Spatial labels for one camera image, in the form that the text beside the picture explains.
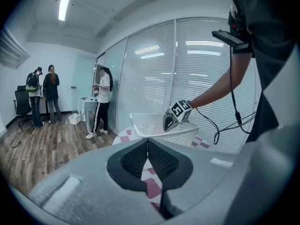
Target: air vent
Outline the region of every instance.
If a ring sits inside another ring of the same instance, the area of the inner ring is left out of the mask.
[[[17,69],[28,58],[25,49],[4,26],[0,33],[0,64]]]

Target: office chair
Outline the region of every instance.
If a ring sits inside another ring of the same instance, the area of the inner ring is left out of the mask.
[[[17,87],[17,91],[15,91],[15,98],[15,113],[24,117],[22,121],[18,122],[18,125],[22,130],[22,126],[24,125],[24,123],[30,121],[30,119],[28,119],[27,117],[27,114],[31,112],[31,107],[29,105],[29,96],[28,92],[26,91],[26,86]]]

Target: power cord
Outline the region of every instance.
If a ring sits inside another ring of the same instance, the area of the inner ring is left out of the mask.
[[[16,147],[18,147],[18,146],[21,144],[21,141],[19,141],[18,144],[17,144],[16,146],[14,146],[14,147],[12,146],[13,142],[16,140],[16,138],[17,138],[22,132],[24,132],[23,129],[21,129],[21,132],[19,132],[19,133],[17,134],[17,136],[15,136],[15,138],[11,141],[11,143],[10,143],[10,147],[11,147],[11,148],[16,148]]]
[[[30,132],[30,130],[23,130],[22,127],[20,127],[20,130],[21,130],[21,131],[17,134],[17,136],[15,136],[14,139],[11,141],[11,143],[10,143],[10,147],[11,147],[11,148],[17,148],[19,145],[21,145],[21,141],[19,141],[18,144],[17,144],[16,146],[12,146],[13,142],[17,139],[17,137],[18,137],[21,133],[23,133],[23,132]]]
[[[220,138],[220,133],[221,133],[221,132],[224,132],[224,131],[227,131],[227,130],[231,130],[231,129],[235,129],[235,128],[239,128],[239,127],[241,127],[241,126],[243,126],[243,125],[249,123],[251,120],[253,120],[253,119],[255,118],[255,116],[253,116],[253,117],[251,117],[250,119],[248,119],[246,122],[241,123],[241,124],[239,124],[238,126],[231,127],[232,125],[234,125],[234,124],[236,124],[236,123],[239,122],[239,121],[236,121],[236,122],[234,122],[233,124],[230,124],[229,126],[225,127],[224,129],[219,130],[218,126],[217,126],[210,118],[208,118],[208,117],[206,117],[205,115],[203,115],[203,114],[198,110],[198,108],[196,108],[196,110],[200,113],[200,115],[202,115],[207,121],[209,121],[209,122],[216,128],[217,132],[216,132],[215,135],[214,135],[214,145],[217,145],[217,143],[219,142],[219,138]]]
[[[233,93],[233,83],[232,83],[232,75],[231,75],[231,70],[232,70],[232,47],[230,46],[230,89],[231,89],[231,97],[232,97],[232,102],[233,102],[233,106],[234,106],[234,110],[235,110],[235,118],[237,120],[238,125],[240,126],[240,128],[242,129],[242,131],[246,134],[250,134],[249,132],[245,131],[242,127],[242,119],[240,117],[240,113],[238,112],[238,110],[236,109],[236,103],[235,103],[235,97],[234,97],[234,93]]]

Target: woman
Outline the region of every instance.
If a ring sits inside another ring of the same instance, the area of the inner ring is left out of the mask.
[[[39,114],[39,101],[42,96],[42,86],[43,86],[43,73],[42,68],[38,67],[33,73],[35,73],[38,77],[38,84],[37,84],[37,91],[35,92],[29,92],[29,100],[31,103],[31,113],[32,113],[32,120],[34,126],[41,128],[44,124],[42,122],[41,116]]]
[[[86,136],[87,139],[96,137],[96,131],[99,126],[100,119],[103,121],[103,129],[100,133],[108,134],[108,107],[111,101],[110,94],[113,90],[113,77],[111,71],[106,67],[100,68],[100,84],[94,84],[93,88],[99,88],[98,103],[94,117],[94,126],[92,131]]]
[[[54,118],[54,109],[53,103],[56,110],[56,116],[58,121],[62,121],[60,107],[58,107],[58,93],[57,93],[57,86],[60,84],[60,80],[57,74],[54,72],[54,66],[50,65],[48,68],[48,74],[44,79],[44,88],[46,91],[46,98],[49,105],[50,110],[50,121],[49,123],[55,124],[56,120]]]

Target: robotic hand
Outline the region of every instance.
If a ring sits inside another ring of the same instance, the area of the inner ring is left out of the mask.
[[[192,111],[192,107],[188,101],[181,100],[172,104],[163,119],[164,131],[168,132],[175,128],[177,125],[188,120],[188,116]]]

